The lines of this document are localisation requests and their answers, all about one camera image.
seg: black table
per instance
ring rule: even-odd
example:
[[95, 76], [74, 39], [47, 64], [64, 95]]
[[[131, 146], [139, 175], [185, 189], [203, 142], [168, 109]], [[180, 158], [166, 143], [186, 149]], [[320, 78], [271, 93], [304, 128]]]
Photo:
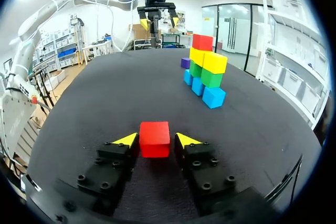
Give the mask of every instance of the black table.
[[[320, 153], [313, 131], [283, 98], [252, 76], [228, 65], [221, 108], [210, 110], [183, 82], [188, 49], [139, 50], [101, 56], [86, 66], [52, 109], [31, 155], [28, 173], [43, 189], [56, 178], [76, 185], [106, 141], [139, 132], [142, 121], [169, 121], [176, 132], [216, 146], [224, 174], [238, 190], [269, 193], [300, 154], [296, 192]], [[293, 181], [276, 202], [284, 208]], [[197, 216], [187, 183], [172, 154], [164, 161], [139, 158], [115, 217], [176, 221]]]

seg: bolt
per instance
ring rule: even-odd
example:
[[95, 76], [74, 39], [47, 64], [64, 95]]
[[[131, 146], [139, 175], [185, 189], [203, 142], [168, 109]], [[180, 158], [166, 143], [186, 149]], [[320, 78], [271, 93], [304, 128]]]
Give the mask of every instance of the bolt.
[[98, 164], [101, 164], [103, 162], [103, 160], [99, 157], [97, 157], [94, 162], [98, 165]]
[[112, 166], [113, 167], [119, 167], [120, 166], [120, 162], [119, 161], [113, 161]]
[[218, 164], [218, 159], [216, 159], [215, 157], [213, 157], [212, 159], [210, 159], [210, 162], [213, 166], [216, 166]]
[[211, 189], [211, 184], [209, 182], [204, 183], [202, 189], [204, 191], [209, 191]]
[[68, 212], [76, 211], [77, 208], [76, 203], [71, 200], [64, 201], [63, 205]]
[[102, 189], [102, 190], [108, 190], [108, 189], [110, 189], [110, 188], [111, 188], [111, 186], [110, 186], [110, 184], [107, 183], [107, 182], [103, 182], [103, 183], [101, 184], [101, 186], [100, 186], [100, 189]]
[[79, 175], [78, 177], [77, 177], [77, 181], [78, 182], [84, 182], [86, 180], [86, 177], [84, 176], [84, 175]]
[[193, 162], [193, 166], [195, 166], [195, 167], [200, 167], [201, 166], [201, 162], [200, 161], [194, 161]]
[[234, 185], [236, 183], [236, 178], [233, 175], [229, 175], [225, 179], [225, 183], [228, 185]]

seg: white shelving unit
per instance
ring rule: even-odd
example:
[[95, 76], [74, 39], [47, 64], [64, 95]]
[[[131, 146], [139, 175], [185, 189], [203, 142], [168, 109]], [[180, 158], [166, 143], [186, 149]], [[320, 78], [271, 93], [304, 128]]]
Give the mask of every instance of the white shelving unit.
[[48, 65], [49, 72], [60, 71], [62, 68], [76, 64], [73, 59], [76, 52], [64, 56], [59, 55], [67, 49], [78, 48], [78, 44], [82, 42], [82, 27], [79, 23], [72, 26], [69, 22], [69, 27], [65, 30], [43, 34], [33, 57], [33, 69]]
[[[269, 10], [267, 0], [263, 0], [263, 4], [265, 41], [256, 78], [271, 86], [280, 96], [287, 100], [301, 114], [309, 126], [314, 129], [322, 116], [330, 93], [328, 59], [320, 50], [320, 48], [325, 50], [323, 37], [318, 30], [304, 23], [298, 17], [280, 13], [276, 10]], [[270, 19], [275, 21], [272, 38], [266, 36], [267, 31], [269, 31]], [[297, 36], [297, 41], [292, 41], [293, 34], [300, 35], [295, 35]], [[302, 45], [300, 45], [300, 52], [298, 52], [298, 46], [293, 49], [293, 45], [295, 43], [300, 44], [301, 40], [306, 42], [305, 45], [314, 45], [314, 50], [311, 50], [311, 48], [302, 50]], [[282, 71], [281, 75], [275, 81], [274, 76], [279, 73], [280, 69]], [[292, 76], [291, 81], [293, 81], [293, 84], [299, 81], [297, 84], [300, 84], [300, 86], [296, 89], [297, 92], [289, 92], [284, 87], [286, 73]], [[303, 97], [307, 94], [305, 92], [306, 86], [316, 94], [315, 98], [318, 100], [313, 110], [312, 108], [307, 109], [302, 103], [304, 98], [307, 100], [307, 97]]]

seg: red cube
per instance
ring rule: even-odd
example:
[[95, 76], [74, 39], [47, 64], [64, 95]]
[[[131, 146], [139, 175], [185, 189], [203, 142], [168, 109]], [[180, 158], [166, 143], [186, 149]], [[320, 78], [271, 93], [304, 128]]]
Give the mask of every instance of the red cube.
[[168, 122], [142, 122], [139, 143], [143, 157], [168, 157], [170, 149]]
[[212, 51], [214, 37], [194, 34], [193, 48], [203, 51]]

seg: blue cube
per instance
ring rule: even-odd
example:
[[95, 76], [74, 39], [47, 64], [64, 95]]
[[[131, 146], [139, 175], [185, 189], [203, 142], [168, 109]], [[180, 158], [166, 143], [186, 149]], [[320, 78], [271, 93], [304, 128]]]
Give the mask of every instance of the blue cube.
[[200, 77], [195, 77], [193, 80], [193, 85], [191, 86], [192, 91], [199, 97], [203, 95], [205, 86], [201, 82]]
[[184, 71], [184, 82], [187, 83], [188, 86], [193, 84], [193, 76], [191, 75], [190, 71], [187, 69]]
[[221, 88], [208, 88], [204, 90], [202, 97], [203, 102], [208, 105], [210, 109], [218, 108], [223, 105], [226, 92]]

